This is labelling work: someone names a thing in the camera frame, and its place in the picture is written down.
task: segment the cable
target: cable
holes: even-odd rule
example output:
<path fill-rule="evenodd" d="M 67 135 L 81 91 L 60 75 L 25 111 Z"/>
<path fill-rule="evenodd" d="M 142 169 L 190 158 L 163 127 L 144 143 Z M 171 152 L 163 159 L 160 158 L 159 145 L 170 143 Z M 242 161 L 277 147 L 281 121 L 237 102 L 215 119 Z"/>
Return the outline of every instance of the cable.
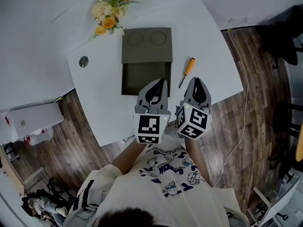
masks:
<path fill-rule="evenodd" d="M 247 84 L 247 87 L 246 87 L 245 107 L 244 107 L 244 114 L 243 114 L 243 131 L 242 131 L 242 134 L 241 134 L 241 136 L 240 136 L 240 139 L 239 139 L 239 141 L 238 141 L 238 144 L 232 149 L 232 151 L 227 155 L 227 158 L 226 158 L 225 161 L 223 162 L 223 165 L 222 165 L 222 168 L 221 168 L 221 172 L 220 172 L 219 179 L 216 181 L 216 183 L 213 185 L 213 187 L 215 187 L 216 184 L 220 181 L 221 176 L 222 176 L 222 172 L 223 172 L 223 167 L 224 167 L 224 165 L 225 165 L 225 163 L 226 163 L 228 157 L 229 157 L 229 156 L 234 152 L 234 150 L 239 146 L 239 144 L 240 144 L 240 142 L 241 142 L 241 139 L 242 139 L 242 136 L 243 136 L 243 134 L 244 134 L 244 131 L 245 131 L 245 113 L 246 113 L 247 97 L 248 97 L 248 88 L 249 88 L 248 78 L 247 78 L 247 71 L 246 71 L 246 69 L 245 69 L 244 63 L 243 63 L 242 58 L 241 58 L 241 56 L 240 56 L 240 53 L 239 53 L 239 51 L 238 51 L 236 45 L 234 44 L 234 42 L 233 42 L 233 40 L 232 40 L 232 37 L 231 37 L 231 34 L 230 34 L 231 29 L 228 29 L 227 31 L 228 31 L 229 38 L 230 38 L 231 41 L 232 41 L 233 47 L 236 49 L 236 52 L 238 53 L 238 55 L 239 55 L 239 57 L 240 57 L 241 64 L 242 64 L 242 66 L 243 66 L 243 68 L 244 68 L 245 76 L 246 76 L 246 84 Z"/>

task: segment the flower bouquet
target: flower bouquet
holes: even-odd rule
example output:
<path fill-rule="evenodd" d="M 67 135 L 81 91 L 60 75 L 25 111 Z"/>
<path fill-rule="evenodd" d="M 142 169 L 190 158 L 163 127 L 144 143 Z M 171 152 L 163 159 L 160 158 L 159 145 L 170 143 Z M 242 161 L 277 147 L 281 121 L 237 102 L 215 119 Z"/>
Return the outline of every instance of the flower bouquet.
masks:
<path fill-rule="evenodd" d="M 119 24 L 119 18 L 125 16 L 130 3 L 139 2 L 134 0 L 98 0 L 98 3 L 91 10 L 95 21 L 98 22 L 98 26 L 89 40 L 95 39 L 107 32 L 112 35 L 116 30 L 123 33 L 123 27 Z"/>

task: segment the orange screwdriver handle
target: orange screwdriver handle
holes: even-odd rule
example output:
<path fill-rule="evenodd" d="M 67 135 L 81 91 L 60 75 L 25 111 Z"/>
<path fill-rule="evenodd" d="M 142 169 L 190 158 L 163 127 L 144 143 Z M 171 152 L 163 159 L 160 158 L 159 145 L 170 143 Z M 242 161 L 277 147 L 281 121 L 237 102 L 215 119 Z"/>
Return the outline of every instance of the orange screwdriver handle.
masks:
<path fill-rule="evenodd" d="M 195 64 L 195 59 L 191 58 L 189 60 L 189 62 L 187 63 L 187 67 L 186 67 L 186 70 L 184 72 L 184 75 L 188 75 L 190 73 L 190 71 L 192 70 L 194 64 Z"/>

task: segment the open box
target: open box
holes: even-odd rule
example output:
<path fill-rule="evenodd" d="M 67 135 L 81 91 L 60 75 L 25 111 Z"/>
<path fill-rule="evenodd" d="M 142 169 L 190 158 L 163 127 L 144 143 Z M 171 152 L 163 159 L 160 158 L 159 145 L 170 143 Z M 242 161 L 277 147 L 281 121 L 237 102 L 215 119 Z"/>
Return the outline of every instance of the open box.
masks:
<path fill-rule="evenodd" d="M 164 78 L 170 96 L 171 28 L 126 29 L 124 33 L 121 94 L 138 95 L 150 82 Z"/>

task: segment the screwdriver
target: screwdriver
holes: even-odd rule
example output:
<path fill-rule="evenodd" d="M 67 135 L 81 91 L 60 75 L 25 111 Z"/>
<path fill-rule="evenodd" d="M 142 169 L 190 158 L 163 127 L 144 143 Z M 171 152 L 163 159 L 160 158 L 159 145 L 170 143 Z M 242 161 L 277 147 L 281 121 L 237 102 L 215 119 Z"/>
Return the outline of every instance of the screwdriver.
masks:
<path fill-rule="evenodd" d="M 184 72 L 184 75 L 183 75 L 183 77 L 182 77 L 182 80 L 181 80 L 181 82 L 180 82 L 180 84 L 179 84 L 179 88 L 181 87 L 182 82 L 184 81 L 185 76 L 187 76 L 187 75 L 189 74 L 189 72 L 192 70 L 194 64 L 195 64 L 195 59 L 194 59 L 194 58 L 190 58 L 190 60 L 189 60 L 188 63 L 187 63 L 186 70 L 185 70 L 185 72 Z"/>

